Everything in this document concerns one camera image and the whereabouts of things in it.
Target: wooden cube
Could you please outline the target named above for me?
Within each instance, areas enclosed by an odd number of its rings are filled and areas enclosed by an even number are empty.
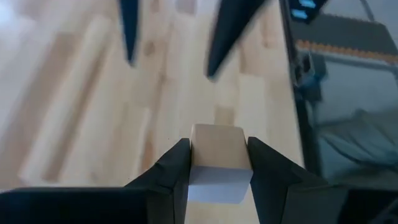
[[[188,200],[242,202],[253,171],[241,128],[196,124],[192,128]]]

